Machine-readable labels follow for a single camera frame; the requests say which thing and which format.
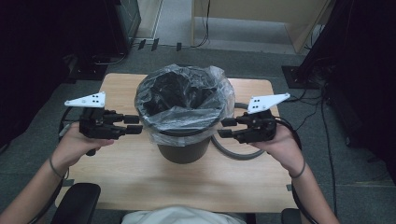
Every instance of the hand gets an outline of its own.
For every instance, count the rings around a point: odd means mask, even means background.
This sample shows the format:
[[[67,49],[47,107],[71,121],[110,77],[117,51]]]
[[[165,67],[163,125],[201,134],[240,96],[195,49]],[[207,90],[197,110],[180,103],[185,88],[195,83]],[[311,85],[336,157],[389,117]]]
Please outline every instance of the hand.
[[[303,168],[303,154],[290,130],[283,125],[277,125],[276,136],[273,140],[251,143],[250,145],[267,151],[289,171],[290,175],[299,174]]]
[[[71,124],[69,130],[62,138],[52,155],[52,163],[60,170],[67,170],[78,162],[89,150],[109,146],[114,143],[112,139],[87,138],[79,132],[79,124]]]

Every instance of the floor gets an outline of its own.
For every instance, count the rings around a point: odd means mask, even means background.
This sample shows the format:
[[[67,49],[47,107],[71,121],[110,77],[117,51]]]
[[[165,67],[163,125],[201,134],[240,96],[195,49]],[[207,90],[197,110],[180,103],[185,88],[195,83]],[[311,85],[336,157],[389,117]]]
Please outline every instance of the floor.
[[[136,41],[159,38],[160,45],[196,46],[205,36],[206,18],[195,18],[195,38],[191,43],[191,0],[140,0],[142,23]],[[240,21],[210,18],[208,40],[203,49],[230,49],[280,54],[303,54],[315,43],[322,27],[318,26],[305,44],[306,49],[296,52],[284,23]]]

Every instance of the black armrest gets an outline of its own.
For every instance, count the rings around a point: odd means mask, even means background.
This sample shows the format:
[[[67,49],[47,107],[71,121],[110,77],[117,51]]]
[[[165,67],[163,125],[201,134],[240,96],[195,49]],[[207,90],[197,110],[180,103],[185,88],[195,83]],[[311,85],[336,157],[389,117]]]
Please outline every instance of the black armrest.
[[[96,184],[77,183],[64,195],[51,223],[91,223],[100,195]]]
[[[301,224],[300,210],[286,208],[281,213],[282,224]]]

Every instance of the table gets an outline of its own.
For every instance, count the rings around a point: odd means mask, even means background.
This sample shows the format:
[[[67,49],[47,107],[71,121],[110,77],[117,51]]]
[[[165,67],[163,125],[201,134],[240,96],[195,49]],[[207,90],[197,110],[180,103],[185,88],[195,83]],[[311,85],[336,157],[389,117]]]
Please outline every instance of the table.
[[[191,44],[193,46],[194,18],[207,16],[208,1],[192,1]],[[211,0],[209,18],[284,22],[295,51],[301,52],[315,26],[325,23],[329,17],[333,5],[331,1],[335,2],[335,0]]]
[[[106,108],[136,115],[134,96],[144,77],[106,75],[100,89],[106,92]],[[236,102],[248,103],[252,95],[273,94],[267,80],[230,78],[230,81]],[[276,107],[272,112],[278,115]],[[233,139],[220,139],[220,142],[238,152],[256,150]],[[99,209],[153,210],[167,205],[187,205],[213,212],[279,213],[284,208],[295,207],[287,190],[288,172],[270,155],[264,153],[251,161],[235,161],[220,154],[210,143],[200,160],[176,164],[150,143],[146,131],[122,136],[94,157],[82,157],[70,167],[69,179],[75,183],[98,184],[102,189]],[[61,190],[56,204],[67,189]]]

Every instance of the clear plastic bag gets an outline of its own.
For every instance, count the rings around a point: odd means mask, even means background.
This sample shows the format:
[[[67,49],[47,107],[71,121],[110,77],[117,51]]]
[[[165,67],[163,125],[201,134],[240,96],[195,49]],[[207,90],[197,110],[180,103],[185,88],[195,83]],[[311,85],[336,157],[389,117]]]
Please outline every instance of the clear plastic bag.
[[[214,134],[234,102],[222,69],[171,64],[143,79],[134,106],[153,142],[184,147]]]

